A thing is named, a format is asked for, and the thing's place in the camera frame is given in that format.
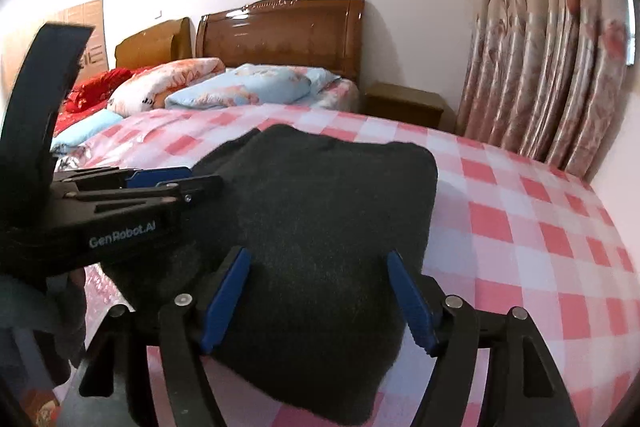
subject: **folded black garment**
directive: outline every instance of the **folded black garment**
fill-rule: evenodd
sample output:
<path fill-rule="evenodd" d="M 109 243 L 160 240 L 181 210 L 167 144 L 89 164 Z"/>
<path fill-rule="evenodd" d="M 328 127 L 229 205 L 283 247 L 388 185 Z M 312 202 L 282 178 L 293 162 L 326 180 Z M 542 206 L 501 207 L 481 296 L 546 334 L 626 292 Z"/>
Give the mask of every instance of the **folded black garment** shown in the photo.
<path fill-rule="evenodd" d="M 136 309 L 153 309 L 192 291 L 233 245 L 247 247 L 252 270 L 215 358 L 274 399 L 342 425 L 366 422 L 404 330 L 383 255 L 396 249 L 422 267 L 433 155 L 275 125 L 193 171 L 225 181 L 220 198 L 186 214 L 193 242 L 105 272 Z"/>

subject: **blue pad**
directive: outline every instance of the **blue pad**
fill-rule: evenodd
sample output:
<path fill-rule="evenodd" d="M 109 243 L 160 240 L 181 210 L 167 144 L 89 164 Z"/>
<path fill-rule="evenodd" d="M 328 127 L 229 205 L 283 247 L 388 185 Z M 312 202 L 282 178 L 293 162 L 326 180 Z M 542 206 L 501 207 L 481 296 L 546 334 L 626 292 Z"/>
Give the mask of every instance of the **blue pad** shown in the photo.
<path fill-rule="evenodd" d="M 228 328 L 236 304 L 238 304 L 244 282 L 249 275 L 250 266 L 251 254 L 246 248 L 242 248 L 226 272 L 218 293 L 207 308 L 204 331 L 200 340 L 200 349 L 203 353 L 207 355 L 211 353 L 213 348 L 219 346 L 225 337 L 226 328 Z"/>
<path fill-rule="evenodd" d="M 429 353 L 438 343 L 433 324 L 433 314 L 422 298 L 418 286 L 407 272 L 402 258 L 393 250 L 386 255 L 386 268 L 389 280 L 396 294 L 396 299 L 402 310 L 414 342 Z"/>
<path fill-rule="evenodd" d="M 168 169 L 148 169 L 134 172 L 127 180 L 127 188 L 155 187 L 159 183 L 191 178 L 193 173 L 188 167 Z"/>

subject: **metal screw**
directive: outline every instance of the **metal screw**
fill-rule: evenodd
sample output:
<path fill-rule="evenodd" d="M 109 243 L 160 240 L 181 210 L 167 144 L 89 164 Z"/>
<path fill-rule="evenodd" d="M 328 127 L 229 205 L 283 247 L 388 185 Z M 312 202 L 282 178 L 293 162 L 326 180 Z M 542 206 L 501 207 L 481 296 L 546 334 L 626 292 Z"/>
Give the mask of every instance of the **metal screw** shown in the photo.
<path fill-rule="evenodd" d="M 176 306 L 188 306 L 191 304 L 191 301 L 193 301 L 193 297 L 188 293 L 181 293 L 174 299 Z"/>
<path fill-rule="evenodd" d="M 129 311 L 129 308 L 127 308 L 126 305 L 116 304 L 113 308 L 109 310 L 109 315 L 114 318 L 122 317 L 128 311 Z"/>
<path fill-rule="evenodd" d="M 525 321 L 527 320 L 527 317 L 529 317 L 526 309 L 521 308 L 520 306 L 516 306 L 513 310 L 511 310 L 511 314 L 521 321 Z"/>
<path fill-rule="evenodd" d="M 449 295 L 446 299 L 444 299 L 444 303 L 449 307 L 457 310 L 458 308 L 462 308 L 462 299 L 457 295 Z"/>

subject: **nightstand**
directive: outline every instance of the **nightstand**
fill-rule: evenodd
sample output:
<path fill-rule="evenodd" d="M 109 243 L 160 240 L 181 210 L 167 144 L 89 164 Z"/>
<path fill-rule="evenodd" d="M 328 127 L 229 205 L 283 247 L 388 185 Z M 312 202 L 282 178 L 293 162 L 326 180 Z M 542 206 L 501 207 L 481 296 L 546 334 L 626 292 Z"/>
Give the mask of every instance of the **nightstand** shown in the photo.
<path fill-rule="evenodd" d="M 364 114 L 437 129 L 446 107 L 437 93 L 378 82 L 365 91 Z"/>

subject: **floral curtain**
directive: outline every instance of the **floral curtain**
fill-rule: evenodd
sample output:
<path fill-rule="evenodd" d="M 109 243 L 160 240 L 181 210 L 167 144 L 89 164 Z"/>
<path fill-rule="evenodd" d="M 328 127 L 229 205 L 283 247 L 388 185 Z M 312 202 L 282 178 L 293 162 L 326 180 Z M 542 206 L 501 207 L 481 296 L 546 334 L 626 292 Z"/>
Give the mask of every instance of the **floral curtain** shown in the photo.
<path fill-rule="evenodd" d="M 627 0 L 479 0 L 456 131 L 583 177 L 626 71 Z"/>

